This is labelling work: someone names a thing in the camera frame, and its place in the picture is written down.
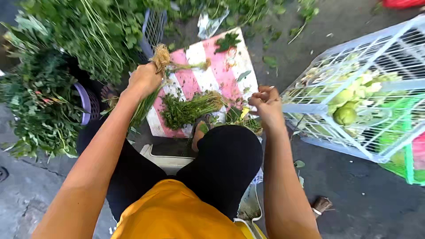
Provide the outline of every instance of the plastic basket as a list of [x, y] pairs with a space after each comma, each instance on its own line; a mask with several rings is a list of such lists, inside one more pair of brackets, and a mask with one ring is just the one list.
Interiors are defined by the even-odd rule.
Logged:
[[164, 36], [164, 26], [167, 23], [167, 11], [151, 11], [148, 9], [144, 15], [142, 26], [143, 38], [140, 41], [142, 52], [139, 54], [143, 62], [153, 57], [154, 47], [157, 46]]
[[96, 120], [100, 116], [99, 101], [95, 94], [84, 88], [80, 83], [74, 83], [75, 88], [81, 98], [81, 106], [87, 112], [83, 112], [81, 125], [87, 125], [90, 121]]
[[[337, 124], [331, 103], [361, 77], [397, 80], [364, 98], [356, 122]], [[411, 104], [388, 106], [415, 98]], [[305, 142], [385, 163], [425, 131], [425, 16], [377, 31], [323, 52], [282, 93], [282, 111]], [[405, 125], [394, 129], [394, 125]]]
[[425, 186], [425, 170], [414, 169], [412, 145], [396, 152], [387, 163], [379, 164], [384, 169], [406, 179], [408, 184]]

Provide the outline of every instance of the purple basket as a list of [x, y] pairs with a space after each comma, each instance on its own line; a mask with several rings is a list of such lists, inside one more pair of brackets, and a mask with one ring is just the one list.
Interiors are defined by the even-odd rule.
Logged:
[[80, 83], [74, 83], [74, 86], [80, 94], [82, 108], [87, 112], [82, 114], [81, 125], [87, 125], [91, 120], [99, 118], [99, 101], [90, 90], [85, 89]]

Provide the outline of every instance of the white wire cage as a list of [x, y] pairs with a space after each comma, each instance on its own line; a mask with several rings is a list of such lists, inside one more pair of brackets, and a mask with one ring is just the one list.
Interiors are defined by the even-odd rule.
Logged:
[[[359, 103], [343, 126], [332, 114], [347, 92]], [[388, 162], [425, 131], [425, 16], [328, 49], [281, 96], [305, 142]]]

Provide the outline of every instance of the yellow shirt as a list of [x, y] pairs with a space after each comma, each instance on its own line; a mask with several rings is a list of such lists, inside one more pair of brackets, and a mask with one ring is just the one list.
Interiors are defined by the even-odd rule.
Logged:
[[173, 179], [158, 182], [130, 205], [111, 238], [246, 239], [227, 216]]

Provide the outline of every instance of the person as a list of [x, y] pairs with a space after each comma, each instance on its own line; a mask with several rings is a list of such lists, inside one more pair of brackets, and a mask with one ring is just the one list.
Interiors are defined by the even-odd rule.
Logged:
[[[241, 197], [258, 172], [257, 137], [237, 125], [196, 127], [198, 156], [175, 176], [140, 155], [125, 139], [140, 102], [161, 82], [154, 64], [140, 65], [108, 118], [79, 135], [81, 153], [33, 239], [90, 239], [104, 199], [119, 220], [112, 238], [245, 238], [233, 223]], [[292, 162], [276, 88], [259, 86], [256, 106], [266, 132], [264, 207], [270, 239], [320, 238], [314, 214]]]

